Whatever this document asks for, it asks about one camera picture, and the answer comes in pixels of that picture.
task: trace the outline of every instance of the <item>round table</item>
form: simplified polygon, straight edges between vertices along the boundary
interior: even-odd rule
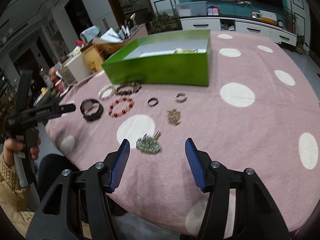
[[[184,144],[197,148],[228,169],[253,168],[265,184],[290,231],[304,224],[320,197],[318,99],[289,56],[269,39],[240,33],[211,33],[213,60],[209,87],[143,84],[133,94],[134,107],[119,118],[104,114],[87,122],[80,104],[99,98],[110,84],[104,72],[83,80],[63,99],[77,110],[50,120],[46,131],[53,143],[81,170],[104,160],[124,138],[131,152],[119,188],[111,195],[133,214],[163,228],[196,235],[208,194],[196,187]],[[184,103],[174,96],[187,93]],[[151,97],[159,104],[149,107]],[[117,110],[126,104],[117,106]],[[167,111],[181,112],[178,126],[168,123]],[[135,149],[138,138],[160,131],[161,152],[148,155]],[[235,192],[230,191],[225,237],[231,236]]]

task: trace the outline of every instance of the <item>drawer handle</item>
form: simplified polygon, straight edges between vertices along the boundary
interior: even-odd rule
[[[289,38],[287,38],[287,37],[284,37],[284,36],[281,36],[281,35],[279,35],[280,36],[280,38],[283,38],[283,39],[285,39],[285,40],[290,40]]]
[[[194,24],[193,26],[194,26],[194,27],[199,27],[199,26],[208,27],[209,24]]]
[[[249,31],[255,31],[255,32],[261,32],[261,30],[256,30],[256,29],[251,29],[251,28],[247,28]]]

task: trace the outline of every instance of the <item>green jeweled brooch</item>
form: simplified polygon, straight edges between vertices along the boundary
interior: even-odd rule
[[[145,136],[137,140],[136,148],[144,153],[155,154],[159,152],[161,149],[158,143],[160,135],[160,132],[157,132],[153,137],[145,134]]]

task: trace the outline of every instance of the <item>bottle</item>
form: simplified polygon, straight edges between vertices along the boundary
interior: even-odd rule
[[[53,88],[53,83],[51,82],[50,77],[47,75],[47,73],[44,71],[41,65],[39,66],[39,69],[40,69],[39,75],[42,77],[43,81],[47,85],[47,88],[49,89]]]

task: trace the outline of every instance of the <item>potted plant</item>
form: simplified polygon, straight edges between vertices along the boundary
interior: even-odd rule
[[[302,52],[303,52],[303,45],[304,45],[304,44],[305,44],[307,47],[309,47],[309,45],[306,44],[305,41],[304,41],[304,36],[297,34],[297,45],[296,45],[296,52],[297,52],[297,53],[302,54]]]
[[[174,31],[178,24],[178,18],[176,15],[170,15],[167,13],[159,13],[151,22],[153,33],[162,33]]]
[[[285,7],[283,10],[283,16],[287,19],[287,31],[295,33],[295,26],[298,19],[297,15],[288,7]]]

